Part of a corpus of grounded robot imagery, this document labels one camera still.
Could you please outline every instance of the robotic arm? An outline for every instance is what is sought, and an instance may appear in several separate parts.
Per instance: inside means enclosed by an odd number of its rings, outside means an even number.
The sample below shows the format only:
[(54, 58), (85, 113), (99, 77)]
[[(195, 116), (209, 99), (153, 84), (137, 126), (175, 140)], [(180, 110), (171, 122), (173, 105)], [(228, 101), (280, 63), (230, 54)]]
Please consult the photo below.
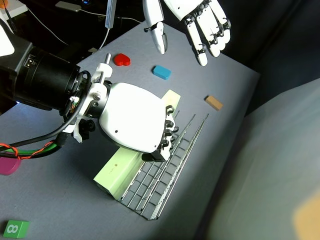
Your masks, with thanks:
[[(58, 110), (64, 117), (62, 132), (73, 134), (79, 143), (83, 118), (96, 118), (103, 134), (117, 145), (144, 153), (145, 161), (167, 161), (178, 130), (173, 107), (135, 85), (106, 81), (113, 72), (110, 59), (108, 53), (91, 77), (14, 35), (0, 19), (0, 94), (39, 109)], [(28, 144), (41, 140), (43, 136)]]
[[(214, 57), (225, 49), (230, 41), (231, 23), (217, 0), (163, 0), (179, 21), (182, 21), (190, 35), (200, 65), (208, 63), (206, 50), (198, 28), (206, 39), (206, 44)], [(143, 12), (154, 44), (161, 54), (167, 50), (167, 37), (162, 21), (164, 16), (160, 0), (143, 0)]]

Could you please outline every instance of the green wire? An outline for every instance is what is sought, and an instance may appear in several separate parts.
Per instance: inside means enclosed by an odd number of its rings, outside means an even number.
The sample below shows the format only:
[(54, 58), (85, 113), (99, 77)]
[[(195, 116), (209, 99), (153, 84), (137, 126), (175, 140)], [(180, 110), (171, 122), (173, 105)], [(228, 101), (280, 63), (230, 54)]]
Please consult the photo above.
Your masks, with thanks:
[[(47, 146), (45, 149), (43, 149), (43, 151), (41, 151), (42, 153), (45, 153), (51, 149), (54, 149), (57, 145), (55, 143), (51, 143), (49, 146)], [(14, 151), (12, 149), (7, 149), (5, 150), (6, 152), (9, 153), (14, 153)], [(37, 150), (18, 150), (19, 154), (21, 155), (31, 155), (33, 153), (35, 153), (36, 151), (39, 151), (39, 149)]]

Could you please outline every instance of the white cable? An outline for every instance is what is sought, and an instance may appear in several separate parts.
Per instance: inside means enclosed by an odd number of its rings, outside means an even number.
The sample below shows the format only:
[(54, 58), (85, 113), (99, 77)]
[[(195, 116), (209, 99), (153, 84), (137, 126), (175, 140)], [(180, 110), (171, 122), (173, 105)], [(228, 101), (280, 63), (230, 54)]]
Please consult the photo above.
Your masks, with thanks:
[(108, 34), (109, 34), (109, 30), (110, 30), (110, 28), (108, 28), (108, 30), (106, 31), (105, 38), (104, 38), (104, 40), (103, 40), (103, 43), (102, 43), (101, 46), (99, 47), (99, 49), (102, 49), (102, 47), (104, 46), (104, 44), (105, 44), (105, 42), (106, 42), (106, 40), (107, 40)]
[(26, 9), (29, 10), (29, 12), (46, 28), (50, 31), (50, 33), (52, 33), (60, 42), (64, 43), (65, 45), (69, 45), (68, 43), (65, 43), (64, 41), (62, 41), (59, 37), (57, 37), (57, 35), (55, 35), (46, 25), (44, 25), (39, 18), (37, 18), (37, 16), (27, 7)]
[(133, 21), (136, 21), (138, 23), (142, 23), (142, 21), (138, 21), (137, 19), (134, 19), (134, 18), (131, 18), (131, 17), (119, 17), (120, 19), (130, 19), (130, 20), (133, 20)]
[(94, 13), (94, 12), (86, 11), (86, 10), (83, 10), (83, 9), (80, 9), (80, 11), (85, 12), (87, 14), (93, 14), (93, 15), (99, 15), (99, 16), (105, 16), (105, 17), (107, 16), (105, 14)]

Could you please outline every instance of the metal grid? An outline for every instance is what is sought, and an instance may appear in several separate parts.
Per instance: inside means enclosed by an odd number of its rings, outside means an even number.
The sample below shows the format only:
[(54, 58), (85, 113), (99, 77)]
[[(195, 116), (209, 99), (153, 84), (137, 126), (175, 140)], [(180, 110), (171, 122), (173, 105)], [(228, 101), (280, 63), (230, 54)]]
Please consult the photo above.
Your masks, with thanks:
[(195, 117), (193, 115), (181, 134), (176, 135), (176, 142), (171, 151), (171, 158), (167, 162), (144, 162), (119, 202), (147, 220), (158, 219), (208, 115), (203, 119), (192, 139), (188, 140), (184, 136)]

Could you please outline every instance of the green cube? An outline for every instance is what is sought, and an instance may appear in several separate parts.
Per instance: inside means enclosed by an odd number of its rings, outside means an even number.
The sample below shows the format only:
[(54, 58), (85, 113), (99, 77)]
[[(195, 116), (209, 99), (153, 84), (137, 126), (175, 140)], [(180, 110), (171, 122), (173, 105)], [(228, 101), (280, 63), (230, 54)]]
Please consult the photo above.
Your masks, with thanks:
[(3, 236), (5, 238), (22, 239), (26, 236), (28, 227), (28, 221), (9, 220)]

